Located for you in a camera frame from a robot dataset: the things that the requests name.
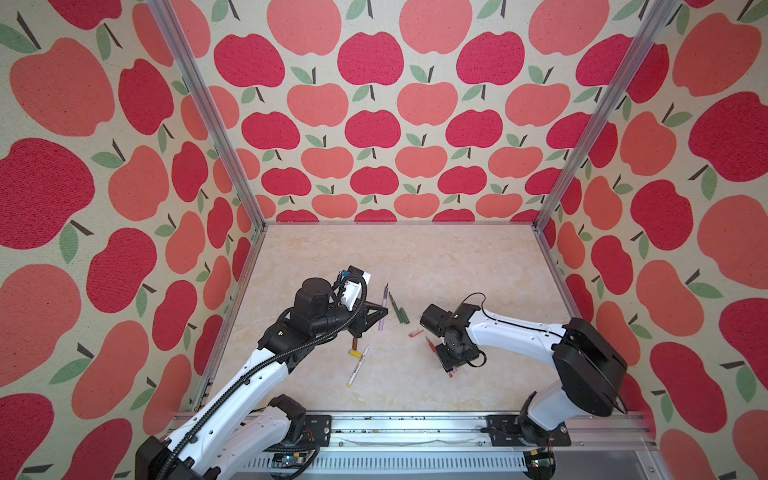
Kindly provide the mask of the pink pen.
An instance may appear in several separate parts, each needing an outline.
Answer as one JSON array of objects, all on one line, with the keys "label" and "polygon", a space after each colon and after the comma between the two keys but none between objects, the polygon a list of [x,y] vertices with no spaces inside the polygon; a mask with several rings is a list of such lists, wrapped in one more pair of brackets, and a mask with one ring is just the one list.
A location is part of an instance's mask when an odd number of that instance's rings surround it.
[{"label": "pink pen", "polygon": [[386,319],[386,316],[388,315],[388,306],[387,306],[388,295],[389,295],[389,282],[386,283],[383,291],[383,296],[382,296],[381,307],[384,311],[384,314],[378,322],[378,331],[380,332],[384,330],[385,319]]}]

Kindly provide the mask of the green pen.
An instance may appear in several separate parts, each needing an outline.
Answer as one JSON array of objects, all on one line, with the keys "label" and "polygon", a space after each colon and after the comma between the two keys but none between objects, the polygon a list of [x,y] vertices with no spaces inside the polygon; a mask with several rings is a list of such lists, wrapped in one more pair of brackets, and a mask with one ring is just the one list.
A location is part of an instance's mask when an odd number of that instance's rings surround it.
[{"label": "green pen", "polygon": [[395,315],[396,315],[396,317],[398,319],[398,322],[402,323],[400,310],[399,310],[399,308],[398,308],[398,306],[397,306],[397,304],[396,304],[396,302],[395,302],[391,292],[388,293],[388,298],[390,300],[390,303],[392,304],[392,307],[393,307]]}]

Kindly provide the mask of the red pen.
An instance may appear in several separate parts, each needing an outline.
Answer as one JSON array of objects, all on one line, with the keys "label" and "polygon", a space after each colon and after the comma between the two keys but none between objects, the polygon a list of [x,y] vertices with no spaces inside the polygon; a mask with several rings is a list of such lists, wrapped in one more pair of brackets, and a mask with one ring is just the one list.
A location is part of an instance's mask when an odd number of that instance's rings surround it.
[{"label": "red pen", "polygon": [[435,347],[435,345],[433,344],[433,342],[432,342],[432,341],[431,341],[429,338],[425,338],[425,340],[426,340],[426,342],[427,342],[427,344],[428,344],[428,346],[429,346],[430,350],[431,350],[431,351],[432,351],[434,354],[437,354],[437,351],[436,351],[436,347]]}]

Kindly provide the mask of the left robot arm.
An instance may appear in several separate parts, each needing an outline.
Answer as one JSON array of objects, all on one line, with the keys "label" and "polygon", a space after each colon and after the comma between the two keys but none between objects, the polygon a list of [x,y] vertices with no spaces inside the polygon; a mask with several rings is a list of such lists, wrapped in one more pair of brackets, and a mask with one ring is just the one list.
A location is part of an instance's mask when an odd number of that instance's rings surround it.
[{"label": "left robot arm", "polygon": [[138,479],[230,479],[265,450],[296,444],[305,409],[281,395],[249,416],[315,347],[347,331],[359,339],[385,307],[368,301],[369,273],[350,266],[334,282],[303,281],[292,306],[264,332],[239,372],[191,419],[161,440],[154,435],[135,456]]}]

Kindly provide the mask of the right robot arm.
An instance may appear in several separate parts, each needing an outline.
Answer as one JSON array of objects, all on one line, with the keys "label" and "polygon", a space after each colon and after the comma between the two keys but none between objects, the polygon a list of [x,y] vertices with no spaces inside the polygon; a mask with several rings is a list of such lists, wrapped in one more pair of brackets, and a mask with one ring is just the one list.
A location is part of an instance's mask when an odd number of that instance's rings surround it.
[{"label": "right robot arm", "polygon": [[529,395],[511,426],[499,429],[525,445],[548,445],[573,417],[609,417],[626,410],[620,387],[628,365],[586,320],[573,317],[566,324],[536,323],[462,303],[454,311],[431,304],[420,324],[443,340],[435,351],[447,372],[485,360],[485,347],[533,358],[557,372],[558,379],[549,387]]}]

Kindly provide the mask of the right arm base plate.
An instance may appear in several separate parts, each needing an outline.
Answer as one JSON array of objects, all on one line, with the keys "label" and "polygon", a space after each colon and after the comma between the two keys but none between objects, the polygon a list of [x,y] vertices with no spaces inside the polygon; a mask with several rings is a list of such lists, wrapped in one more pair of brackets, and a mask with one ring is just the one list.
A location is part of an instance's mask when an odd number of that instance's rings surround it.
[{"label": "right arm base plate", "polygon": [[532,420],[518,415],[489,415],[481,429],[488,434],[494,447],[568,447],[572,445],[568,430],[560,424],[547,431]]}]

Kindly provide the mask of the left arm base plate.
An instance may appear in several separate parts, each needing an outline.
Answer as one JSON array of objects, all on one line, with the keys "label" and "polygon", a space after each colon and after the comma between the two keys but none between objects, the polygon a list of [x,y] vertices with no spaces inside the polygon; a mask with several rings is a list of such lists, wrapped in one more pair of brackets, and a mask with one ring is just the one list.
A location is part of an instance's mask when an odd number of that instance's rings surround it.
[{"label": "left arm base plate", "polygon": [[331,415],[307,415],[301,427],[291,427],[289,435],[266,452],[296,453],[328,447],[332,433]]}]

